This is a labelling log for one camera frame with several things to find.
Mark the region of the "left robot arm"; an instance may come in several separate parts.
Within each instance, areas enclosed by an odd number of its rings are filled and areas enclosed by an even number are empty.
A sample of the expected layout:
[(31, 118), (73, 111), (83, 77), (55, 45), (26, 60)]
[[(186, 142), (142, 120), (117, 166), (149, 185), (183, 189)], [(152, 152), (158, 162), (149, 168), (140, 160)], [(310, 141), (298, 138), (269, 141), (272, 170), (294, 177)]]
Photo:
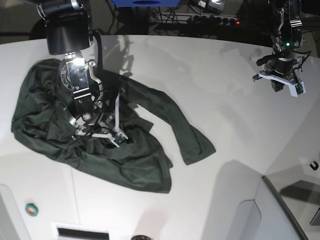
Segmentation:
[(298, 97), (306, 92), (300, 74), (311, 54), (309, 51), (298, 51), (304, 43), (302, 4), (300, 0), (270, 0), (268, 3), (272, 10), (272, 54), (256, 61), (263, 70), (252, 80), (269, 80), (275, 92), (287, 86), (290, 95)]

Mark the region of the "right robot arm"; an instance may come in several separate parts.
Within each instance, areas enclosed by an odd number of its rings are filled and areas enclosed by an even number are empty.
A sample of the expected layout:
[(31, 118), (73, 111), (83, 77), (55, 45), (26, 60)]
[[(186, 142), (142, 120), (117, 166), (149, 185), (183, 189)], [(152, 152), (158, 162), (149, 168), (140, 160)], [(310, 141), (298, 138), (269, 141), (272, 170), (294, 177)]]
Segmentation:
[(92, 30), (91, 8), (85, 0), (37, 0), (43, 18), (50, 55), (63, 55), (59, 67), (62, 85), (72, 100), (64, 108), (69, 123), (80, 140), (86, 137), (107, 139), (119, 147), (128, 139), (120, 128), (120, 95), (117, 87), (104, 88), (96, 76), (101, 61), (85, 60), (82, 50), (89, 48), (100, 35)]

